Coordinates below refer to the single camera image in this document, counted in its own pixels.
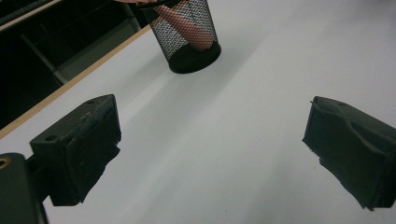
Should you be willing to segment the pink hairbrush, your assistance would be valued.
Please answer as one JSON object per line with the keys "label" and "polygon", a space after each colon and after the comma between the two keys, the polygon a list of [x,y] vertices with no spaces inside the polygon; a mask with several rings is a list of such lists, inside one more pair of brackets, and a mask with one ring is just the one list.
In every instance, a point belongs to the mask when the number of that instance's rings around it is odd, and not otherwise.
{"label": "pink hairbrush", "polygon": [[[117,2],[147,6],[157,3],[158,0],[115,0]],[[210,49],[213,36],[195,25],[193,22],[178,14],[175,10],[165,5],[158,5],[154,10],[163,17],[188,43],[195,49],[203,51]]]}

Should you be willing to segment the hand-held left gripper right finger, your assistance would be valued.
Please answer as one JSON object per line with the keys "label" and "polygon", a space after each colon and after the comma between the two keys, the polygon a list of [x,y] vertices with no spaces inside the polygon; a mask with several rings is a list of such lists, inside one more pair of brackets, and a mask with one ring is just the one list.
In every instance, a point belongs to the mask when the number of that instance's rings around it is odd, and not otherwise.
{"label": "hand-held left gripper right finger", "polygon": [[303,142],[369,210],[396,203],[396,129],[334,99],[315,97]]}

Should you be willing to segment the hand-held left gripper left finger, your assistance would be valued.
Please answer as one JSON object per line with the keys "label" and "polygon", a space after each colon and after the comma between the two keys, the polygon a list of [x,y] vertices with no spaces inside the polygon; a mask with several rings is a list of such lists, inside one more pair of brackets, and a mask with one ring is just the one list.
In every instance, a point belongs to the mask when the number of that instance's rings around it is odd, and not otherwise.
{"label": "hand-held left gripper left finger", "polygon": [[116,98],[93,98],[52,124],[30,142],[36,162],[46,169],[48,195],[55,206],[85,200],[121,140]]}

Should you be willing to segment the black mesh cup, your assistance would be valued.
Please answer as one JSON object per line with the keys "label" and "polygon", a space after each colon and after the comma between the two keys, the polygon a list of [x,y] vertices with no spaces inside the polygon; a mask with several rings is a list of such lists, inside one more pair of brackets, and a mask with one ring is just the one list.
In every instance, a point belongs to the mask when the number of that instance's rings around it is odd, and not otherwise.
{"label": "black mesh cup", "polygon": [[[158,5],[170,7],[211,34],[214,39],[211,48],[203,51],[195,49],[154,10]],[[154,4],[137,7],[146,17],[171,71],[178,74],[196,72],[208,67],[220,56],[221,46],[207,0],[158,0]]]}

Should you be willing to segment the white metal table frame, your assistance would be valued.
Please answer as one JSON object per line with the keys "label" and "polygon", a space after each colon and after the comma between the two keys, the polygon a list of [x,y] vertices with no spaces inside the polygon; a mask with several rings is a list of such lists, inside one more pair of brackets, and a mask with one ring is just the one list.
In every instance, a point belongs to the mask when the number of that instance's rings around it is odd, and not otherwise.
{"label": "white metal table frame", "polygon": [[63,84],[142,27],[116,0],[0,0],[0,44],[18,40]]}

